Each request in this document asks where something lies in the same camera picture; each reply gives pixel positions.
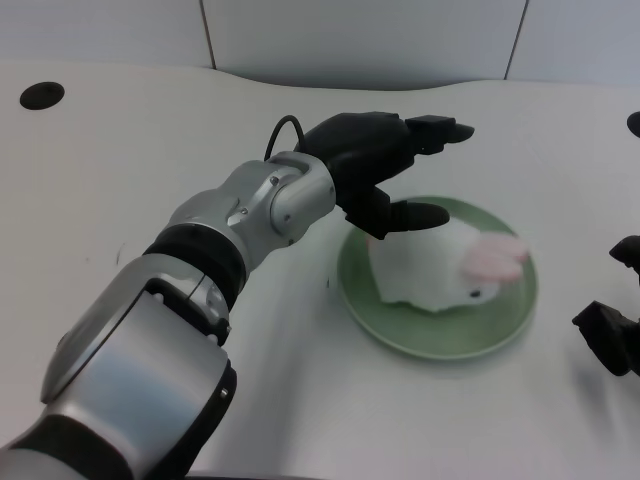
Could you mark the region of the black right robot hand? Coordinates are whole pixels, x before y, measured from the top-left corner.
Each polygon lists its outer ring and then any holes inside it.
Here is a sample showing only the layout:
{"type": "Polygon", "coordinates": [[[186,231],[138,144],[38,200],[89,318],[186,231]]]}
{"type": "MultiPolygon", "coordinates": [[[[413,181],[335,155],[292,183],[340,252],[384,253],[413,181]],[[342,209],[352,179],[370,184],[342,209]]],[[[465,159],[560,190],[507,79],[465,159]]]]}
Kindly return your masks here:
{"type": "Polygon", "coordinates": [[[639,321],[618,310],[592,301],[572,319],[586,344],[613,375],[639,375],[639,321]]]}

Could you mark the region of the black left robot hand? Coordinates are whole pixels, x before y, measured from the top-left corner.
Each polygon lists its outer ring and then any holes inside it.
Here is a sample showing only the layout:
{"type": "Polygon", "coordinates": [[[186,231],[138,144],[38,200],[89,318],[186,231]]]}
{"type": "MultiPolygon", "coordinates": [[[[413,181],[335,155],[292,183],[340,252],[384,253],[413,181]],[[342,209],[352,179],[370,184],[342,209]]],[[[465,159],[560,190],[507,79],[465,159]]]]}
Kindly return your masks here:
{"type": "Polygon", "coordinates": [[[389,233],[431,229],[450,220],[438,205],[393,202],[378,185],[410,168],[417,155],[438,154],[474,132],[451,117],[403,120],[395,113],[341,113],[306,132],[296,149],[327,167],[346,220],[382,240],[389,233]]]}

